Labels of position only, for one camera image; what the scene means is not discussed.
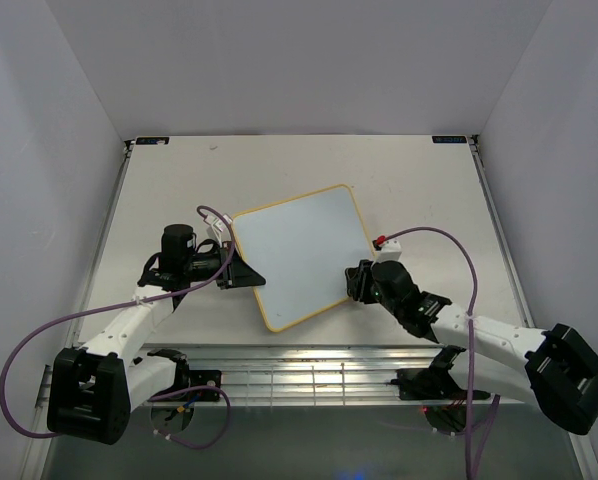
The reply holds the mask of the yellow framed whiteboard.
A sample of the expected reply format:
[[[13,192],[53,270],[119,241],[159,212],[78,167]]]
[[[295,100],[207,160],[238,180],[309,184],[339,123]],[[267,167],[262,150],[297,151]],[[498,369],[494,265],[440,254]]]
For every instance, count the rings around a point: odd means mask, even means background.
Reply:
[[[232,229],[242,259],[265,279],[254,295],[275,333],[344,303],[345,270],[375,257],[345,184],[240,212]]]

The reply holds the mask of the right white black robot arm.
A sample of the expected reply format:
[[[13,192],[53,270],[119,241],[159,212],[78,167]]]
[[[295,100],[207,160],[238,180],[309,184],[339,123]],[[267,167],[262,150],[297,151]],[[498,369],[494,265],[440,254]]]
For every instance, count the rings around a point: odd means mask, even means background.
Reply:
[[[379,304],[409,334],[475,353],[528,381],[529,399],[562,429],[586,435],[598,418],[598,354],[575,329],[515,327],[468,314],[450,299],[422,291],[397,261],[362,260],[344,270],[349,297]]]

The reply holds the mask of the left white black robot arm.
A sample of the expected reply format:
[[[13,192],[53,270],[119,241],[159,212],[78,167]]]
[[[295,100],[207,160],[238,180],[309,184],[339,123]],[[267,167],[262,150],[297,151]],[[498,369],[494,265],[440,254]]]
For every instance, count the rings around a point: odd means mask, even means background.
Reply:
[[[65,348],[52,368],[47,427],[103,444],[116,443],[133,410],[154,397],[178,402],[175,415],[189,416],[196,402],[221,399],[217,371],[205,378],[185,354],[159,348],[139,352],[195,284],[222,289],[259,287],[265,278],[236,252],[231,241],[196,241],[185,224],[164,228],[160,250],[144,265],[135,297],[97,335]]]

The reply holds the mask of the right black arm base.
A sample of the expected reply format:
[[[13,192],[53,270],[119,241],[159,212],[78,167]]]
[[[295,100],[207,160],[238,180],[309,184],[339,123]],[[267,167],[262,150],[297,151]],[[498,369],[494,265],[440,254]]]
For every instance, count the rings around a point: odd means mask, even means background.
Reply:
[[[466,400],[467,389],[452,379],[448,371],[435,368],[399,369],[389,384],[398,388],[401,400]]]

